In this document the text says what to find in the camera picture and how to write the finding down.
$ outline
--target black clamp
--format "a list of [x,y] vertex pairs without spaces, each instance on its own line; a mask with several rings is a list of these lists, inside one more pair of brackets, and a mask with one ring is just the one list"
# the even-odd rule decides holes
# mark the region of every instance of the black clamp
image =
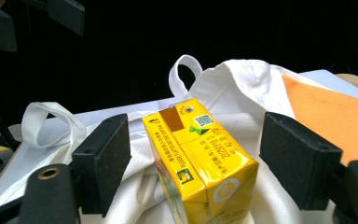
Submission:
[[127,114],[105,119],[72,153],[69,165],[51,164],[28,178],[24,196],[0,206],[0,223],[80,223],[106,216],[131,159]]
[[358,161],[340,163],[342,149],[295,119],[267,112],[260,158],[300,210],[336,204],[334,223],[358,223]]

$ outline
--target white fabric bag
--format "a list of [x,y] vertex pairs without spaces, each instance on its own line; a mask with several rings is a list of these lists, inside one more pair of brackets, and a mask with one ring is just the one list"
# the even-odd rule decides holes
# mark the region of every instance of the white fabric bag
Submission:
[[[153,112],[127,113],[129,126],[133,126],[133,122],[139,122],[143,116]],[[54,115],[55,120],[48,119],[48,114]],[[48,132],[44,132],[46,130],[44,127],[49,121],[59,122],[48,125],[50,126]],[[52,163],[69,164],[72,160],[72,152],[99,124],[86,127],[75,115],[56,102],[29,104],[21,123],[22,147],[39,150],[36,153],[44,154],[45,157],[42,161],[36,162],[27,174],[11,184],[0,195],[0,206],[24,194],[26,181],[36,169]],[[106,217],[102,218],[101,214],[81,214],[82,223],[136,223],[145,210],[165,200],[145,130],[130,131],[130,140],[131,160]],[[27,162],[33,161],[32,154],[25,156]]]
[[[188,90],[178,74],[188,67],[195,82]],[[260,60],[229,60],[202,70],[189,55],[180,57],[170,71],[169,84],[178,101],[195,97],[227,128],[260,163],[251,213],[255,223],[332,223],[334,205],[326,211],[300,211],[268,166],[258,156],[266,111],[295,119],[282,75],[323,87],[278,65]]]

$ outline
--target juice box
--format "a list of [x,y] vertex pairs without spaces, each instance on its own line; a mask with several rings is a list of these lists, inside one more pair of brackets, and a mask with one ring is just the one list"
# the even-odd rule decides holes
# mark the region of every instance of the juice box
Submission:
[[197,99],[143,123],[176,223],[246,223],[258,162]]

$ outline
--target orange paper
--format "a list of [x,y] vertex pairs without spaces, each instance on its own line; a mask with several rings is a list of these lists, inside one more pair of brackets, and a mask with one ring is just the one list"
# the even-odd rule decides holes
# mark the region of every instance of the orange paper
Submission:
[[296,120],[358,160],[358,99],[282,76]]

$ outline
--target black background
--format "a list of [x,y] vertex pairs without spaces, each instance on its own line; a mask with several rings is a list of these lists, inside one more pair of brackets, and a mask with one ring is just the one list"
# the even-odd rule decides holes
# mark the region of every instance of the black background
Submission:
[[[7,1],[18,50],[0,50],[0,114],[21,123],[31,102],[73,113],[171,97],[168,73],[183,54],[204,69],[260,59],[295,72],[358,76],[358,1],[118,3],[84,0],[76,35],[48,13]],[[192,76],[184,77],[191,82]]]

